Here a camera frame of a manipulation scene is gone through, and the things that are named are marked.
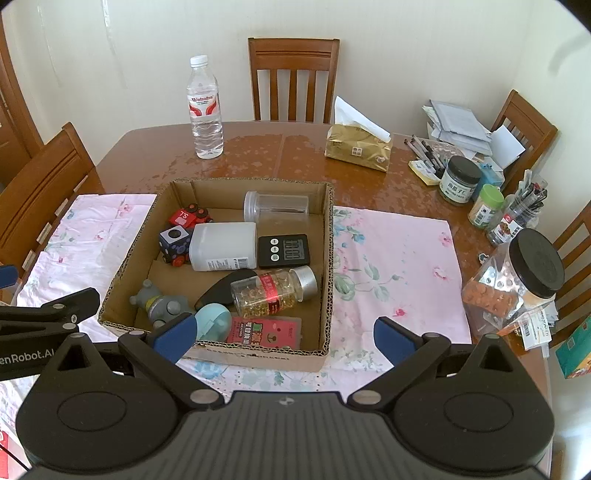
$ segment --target cardboard box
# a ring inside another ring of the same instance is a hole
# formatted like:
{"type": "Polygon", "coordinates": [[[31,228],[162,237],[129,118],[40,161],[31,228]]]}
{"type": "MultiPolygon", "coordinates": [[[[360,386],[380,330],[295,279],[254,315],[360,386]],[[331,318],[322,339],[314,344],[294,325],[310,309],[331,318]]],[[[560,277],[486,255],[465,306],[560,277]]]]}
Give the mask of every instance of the cardboard box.
{"type": "Polygon", "coordinates": [[[591,316],[556,349],[565,378],[580,377],[591,371],[591,316]]]}
{"type": "Polygon", "coordinates": [[[175,180],[152,205],[138,236],[117,272],[99,312],[99,323],[116,335],[133,329],[149,331],[146,312],[129,303],[149,278],[163,294],[185,295],[194,305],[203,293],[228,271],[195,272],[190,264],[173,267],[162,259],[158,234],[169,228],[172,213],[189,203],[208,208],[216,222],[243,221],[247,191],[307,195],[310,215],[305,222],[275,221],[257,224],[257,236],[305,233],[310,248],[310,268],[316,275],[319,295],[281,312],[299,317],[299,351],[196,342],[186,357],[220,364],[283,370],[318,371],[329,353],[333,294],[333,186],[330,183],[276,179],[175,180]]]}

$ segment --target red label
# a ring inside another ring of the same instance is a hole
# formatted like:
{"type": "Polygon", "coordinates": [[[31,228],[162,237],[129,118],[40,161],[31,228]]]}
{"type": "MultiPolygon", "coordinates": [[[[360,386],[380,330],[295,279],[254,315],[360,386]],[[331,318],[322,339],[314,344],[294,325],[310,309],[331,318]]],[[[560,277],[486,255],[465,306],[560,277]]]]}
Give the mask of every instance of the red label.
{"type": "Polygon", "coordinates": [[[277,286],[275,285],[271,274],[265,273],[259,278],[261,279],[262,287],[265,289],[265,295],[267,296],[269,315],[273,315],[279,312],[279,294],[277,293],[277,286]]]}
{"type": "MultiPolygon", "coordinates": [[[[8,434],[0,430],[0,445],[8,450],[8,434]]],[[[8,454],[0,449],[0,478],[8,478],[8,454]]]]}

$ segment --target silver bottle cap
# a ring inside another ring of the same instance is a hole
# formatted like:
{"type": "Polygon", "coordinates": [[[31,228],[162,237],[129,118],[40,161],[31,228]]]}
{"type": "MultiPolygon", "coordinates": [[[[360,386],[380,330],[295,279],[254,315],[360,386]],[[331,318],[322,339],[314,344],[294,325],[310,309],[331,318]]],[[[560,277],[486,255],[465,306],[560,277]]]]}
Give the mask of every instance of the silver bottle cap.
{"type": "Polygon", "coordinates": [[[318,284],[312,269],[308,265],[290,269],[300,280],[303,300],[308,300],[318,293],[318,284]]]}

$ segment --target colorful box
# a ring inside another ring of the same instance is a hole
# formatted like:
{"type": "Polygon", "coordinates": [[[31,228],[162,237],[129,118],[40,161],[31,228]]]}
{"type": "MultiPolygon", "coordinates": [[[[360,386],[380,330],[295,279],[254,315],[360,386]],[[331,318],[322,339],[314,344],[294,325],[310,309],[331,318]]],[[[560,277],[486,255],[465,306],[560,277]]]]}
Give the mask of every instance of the colorful box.
{"type": "Polygon", "coordinates": [[[591,372],[591,315],[558,347],[556,357],[565,378],[591,372]]]}

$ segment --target gray toy figure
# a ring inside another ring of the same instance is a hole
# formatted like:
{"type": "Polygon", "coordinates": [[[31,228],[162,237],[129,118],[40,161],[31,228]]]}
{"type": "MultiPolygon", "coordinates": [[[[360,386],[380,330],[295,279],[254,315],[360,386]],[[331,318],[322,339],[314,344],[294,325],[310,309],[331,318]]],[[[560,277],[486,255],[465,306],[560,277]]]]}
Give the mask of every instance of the gray toy figure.
{"type": "Polygon", "coordinates": [[[187,297],[182,295],[162,295],[162,292],[150,280],[144,280],[143,288],[137,295],[129,297],[129,303],[142,307],[154,328],[164,325],[183,312],[195,313],[189,307],[187,297]]]}

